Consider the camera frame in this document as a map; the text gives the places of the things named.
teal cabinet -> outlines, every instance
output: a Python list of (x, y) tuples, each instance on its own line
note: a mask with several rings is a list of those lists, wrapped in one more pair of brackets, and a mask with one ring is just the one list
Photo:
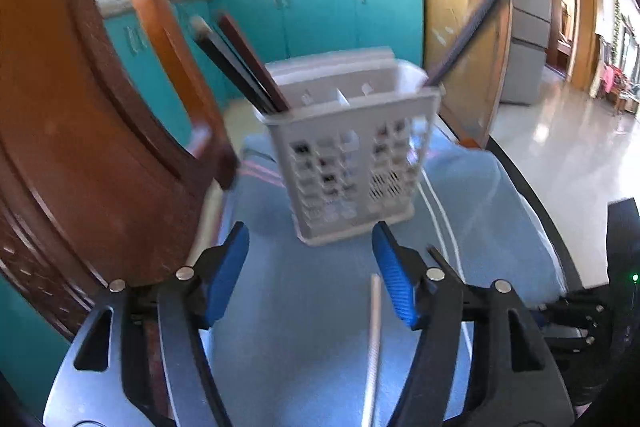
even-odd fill
[[(223, 110), (242, 98), (193, 41), (190, 19), (199, 15), (216, 31), (228, 12), (263, 62), (319, 53), (389, 46), (397, 58), (422, 65), (424, 0), (186, 0), (174, 5), (191, 53)], [(105, 20), (133, 84), (166, 127), (185, 145), (191, 125), (135, 15)]]
[(218, 104), (220, 111), (222, 111), (228, 105), (228, 84), (230, 84), (230, 82), (226, 79), (226, 76), (222, 71), (218, 69), (215, 63), (213, 63), (213, 61), (204, 54), (193, 40), (193, 30), (191, 29), (191, 18), (194, 16), (202, 17), (205, 22), (211, 26), (209, 4), (207, 0), (185, 1), (176, 4), (175, 11), (178, 22), (180, 23), (180, 28), (184, 33), (184, 38), (189, 45), (191, 54), (200, 68), (200, 71), (207, 82), (207, 86), (209, 86), (209, 89), (213, 92), (213, 96), (216, 99), (216, 103)]
[(104, 26), (129, 79), (151, 112), (185, 147), (191, 139), (191, 122), (160, 60), (133, 14), (106, 19)]
[(389, 46), (422, 66), (424, 0), (357, 0), (358, 47)]
[(356, 0), (280, 0), (289, 57), (357, 47)]
[(263, 62), (287, 58), (279, 0), (211, 0), (209, 9), (214, 22), (228, 12)]
[(68, 342), (1, 275), (0, 331), (0, 372), (42, 420)]

refrigerator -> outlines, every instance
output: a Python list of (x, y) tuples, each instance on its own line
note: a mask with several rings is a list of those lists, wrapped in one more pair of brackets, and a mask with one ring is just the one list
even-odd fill
[(538, 101), (551, 29), (551, 0), (513, 0), (511, 49), (501, 102)]

wooden door frame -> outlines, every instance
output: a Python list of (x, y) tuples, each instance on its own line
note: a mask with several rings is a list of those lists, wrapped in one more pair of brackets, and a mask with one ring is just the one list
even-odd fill
[(596, 22), (602, 10), (602, 0), (577, 0), (574, 47), (567, 68), (566, 81), (576, 89), (588, 90), (593, 80), (593, 65), (596, 60)]
[(572, 32), (573, 41), (571, 45), (571, 55), (569, 56), (569, 62), (566, 67), (566, 76), (564, 78), (565, 82), (571, 82), (571, 77), (574, 74), (574, 66), (575, 66), (575, 51), (577, 48), (576, 44), (576, 35), (579, 28), (579, 19), (580, 12), (578, 11), (578, 0), (574, 0), (574, 31)]

blue gripper pad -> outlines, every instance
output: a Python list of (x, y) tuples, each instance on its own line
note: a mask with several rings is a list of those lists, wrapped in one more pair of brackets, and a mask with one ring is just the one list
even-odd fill
[[(219, 247), (207, 248), (194, 266), (207, 285), (204, 317), (210, 327), (225, 315), (248, 252), (249, 229), (244, 223), (236, 223), (225, 242)], [(201, 266), (204, 273), (198, 271)]]
[(371, 243), (396, 315), (407, 326), (413, 328), (418, 322), (419, 315), (415, 308), (414, 284), (398, 259), (398, 250), (401, 247), (398, 246), (384, 222), (373, 227)]

tiled floor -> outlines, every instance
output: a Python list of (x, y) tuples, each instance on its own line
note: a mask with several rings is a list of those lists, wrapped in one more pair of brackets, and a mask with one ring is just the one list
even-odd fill
[(607, 280), (607, 203), (640, 201), (640, 123), (545, 68), (542, 102), (501, 105), (492, 130), (558, 227), (585, 286)]

